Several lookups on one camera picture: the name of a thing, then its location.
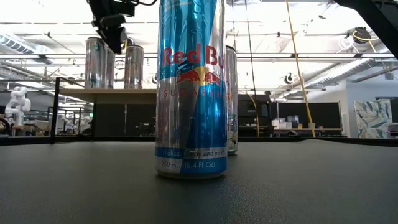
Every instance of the red bull can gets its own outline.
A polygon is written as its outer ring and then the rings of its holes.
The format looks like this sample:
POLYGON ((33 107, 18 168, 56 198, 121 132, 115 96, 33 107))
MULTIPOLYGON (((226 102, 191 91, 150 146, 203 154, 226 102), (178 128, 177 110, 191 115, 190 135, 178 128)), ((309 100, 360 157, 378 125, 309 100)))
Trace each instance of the red bull can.
POLYGON ((227 98, 227 136, 228 155, 235 155, 238 150, 238 71, 236 52, 226 46, 226 98, 227 98))
POLYGON ((162 0, 156 170, 182 179, 227 168, 224 0, 162 0))

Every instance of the red bull logo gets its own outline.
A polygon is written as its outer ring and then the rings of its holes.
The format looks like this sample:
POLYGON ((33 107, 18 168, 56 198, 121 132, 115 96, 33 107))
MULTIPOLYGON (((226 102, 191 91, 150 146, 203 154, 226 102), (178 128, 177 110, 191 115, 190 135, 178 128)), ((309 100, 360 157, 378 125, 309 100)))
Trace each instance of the red bull logo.
MULTIPOLYGON (((163 55, 163 60, 162 60, 162 65, 171 65, 173 63, 176 64, 181 64, 185 60, 187 60, 189 63, 195 64, 195 63, 201 63, 201 43, 197 43, 197 48, 196 50, 190 50, 188 53, 184 53, 182 51, 177 51, 174 54, 172 54, 172 48, 171 47, 166 47, 162 51, 163 55)), ((220 69, 224 68, 224 58, 218 56, 217 50, 210 46, 206 45, 205 46, 205 63, 207 65, 218 65, 220 66, 220 69)))
POLYGON ((181 82, 194 82, 199 85, 217 84, 221 86, 219 76, 209 71, 208 68, 202 66, 196 67, 195 69, 185 73, 181 73, 181 71, 178 70, 177 83, 181 82))

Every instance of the can lid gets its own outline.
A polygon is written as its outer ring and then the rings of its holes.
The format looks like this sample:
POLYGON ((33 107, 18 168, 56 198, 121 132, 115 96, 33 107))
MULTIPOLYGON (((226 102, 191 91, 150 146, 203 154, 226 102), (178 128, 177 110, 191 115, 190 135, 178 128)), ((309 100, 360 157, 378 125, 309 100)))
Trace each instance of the can lid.
POLYGON ((144 50, 144 48, 141 47, 140 45, 135 45, 135 44, 133 44, 133 45, 128 46, 127 48, 129 48, 129 47, 139 47, 139 48, 141 48, 142 50, 144 50))
POLYGON ((233 48, 232 46, 226 45, 226 47, 235 51, 235 48, 233 48))

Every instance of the aluminum can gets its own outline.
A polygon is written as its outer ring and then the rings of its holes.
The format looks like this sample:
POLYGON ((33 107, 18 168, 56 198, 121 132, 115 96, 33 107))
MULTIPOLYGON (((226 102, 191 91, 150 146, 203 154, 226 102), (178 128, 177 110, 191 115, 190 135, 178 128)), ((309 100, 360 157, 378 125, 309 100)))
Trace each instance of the aluminum can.
POLYGON ((162 0, 156 170, 181 179, 227 168, 223 0, 162 0))
POLYGON ((226 46, 226 98, 227 98, 227 147, 228 155, 235 155, 238 150, 238 70, 236 51, 226 46))
POLYGON ((114 84, 114 59, 113 51, 106 48, 106 74, 105 74, 105 88, 113 89, 114 84))
POLYGON ((128 46, 126 49, 125 65, 124 88, 142 89, 144 49, 138 45, 128 46))
POLYGON ((85 88, 104 88, 106 48, 102 39, 90 37, 86 43, 85 88))

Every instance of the artwork on wall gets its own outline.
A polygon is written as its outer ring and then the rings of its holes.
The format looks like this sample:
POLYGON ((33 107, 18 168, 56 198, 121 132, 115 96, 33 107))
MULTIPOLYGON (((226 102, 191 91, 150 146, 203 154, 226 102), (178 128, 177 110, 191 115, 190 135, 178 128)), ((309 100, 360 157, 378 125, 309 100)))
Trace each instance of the artwork on wall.
POLYGON ((390 100, 354 101, 354 109, 360 138, 387 138, 392 124, 390 100))

